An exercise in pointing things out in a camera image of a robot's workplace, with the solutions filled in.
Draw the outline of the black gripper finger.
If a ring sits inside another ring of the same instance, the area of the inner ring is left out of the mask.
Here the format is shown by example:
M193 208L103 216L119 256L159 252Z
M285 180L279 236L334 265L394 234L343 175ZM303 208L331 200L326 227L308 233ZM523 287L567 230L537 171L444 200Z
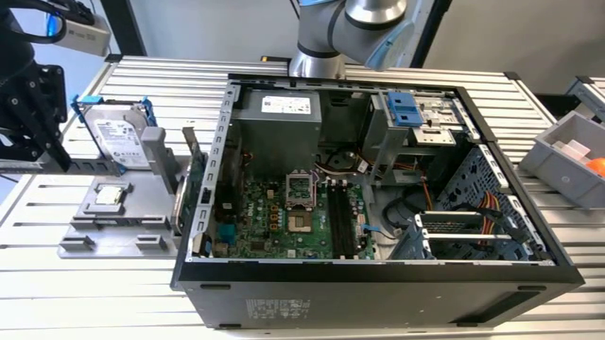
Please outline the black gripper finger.
M1 159L37 160L40 148L30 129L20 123L1 122Z
M17 116L17 122L25 125L33 134L33 139L40 148L40 157L46 155L50 158L50 164L57 167L61 172L69 169L70 157L62 148L58 130L58 124L52 120L45 120L40 110L29 110L25 105L10 99L10 109ZM36 160L10 160L22 162L34 162Z

